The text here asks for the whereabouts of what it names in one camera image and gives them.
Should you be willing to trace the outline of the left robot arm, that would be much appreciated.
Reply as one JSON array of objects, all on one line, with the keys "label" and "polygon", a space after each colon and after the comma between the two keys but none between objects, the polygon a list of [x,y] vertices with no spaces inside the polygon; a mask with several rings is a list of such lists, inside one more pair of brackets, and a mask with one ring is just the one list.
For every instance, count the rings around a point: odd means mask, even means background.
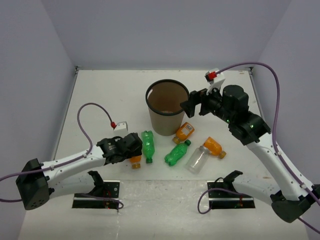
[{"label": "left robot arm", "polygon": [[30,211],[64,195],[81,194],[108,201],[104,180],[94,168],[121,163],[142,154],[137,133],[104,138],[91,149],[54,161],[26,163],[16,179],[23,206]]}]

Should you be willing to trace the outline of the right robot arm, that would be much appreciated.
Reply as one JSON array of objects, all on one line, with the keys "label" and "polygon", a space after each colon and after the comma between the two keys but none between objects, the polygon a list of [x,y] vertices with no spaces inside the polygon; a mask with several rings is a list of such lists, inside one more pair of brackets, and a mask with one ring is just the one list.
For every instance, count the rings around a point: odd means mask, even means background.
[{"label": "right robot arm", "polygon": [[320,186],[304,177],[273,142],[270,127],[257,114],[249,111],[249,96],[238,85],[228,85],[211,93],[207,89],[192,91],[180,104],[189,118],[200,105],[199,115],[211,113],[228,124],[237,140],[254,153],[269,171],[275,184],[263,182],[241,171],[233,171],[223,181],[227,196],[247,195],[270,205],[287,223],[299,219],[320,198]]}]

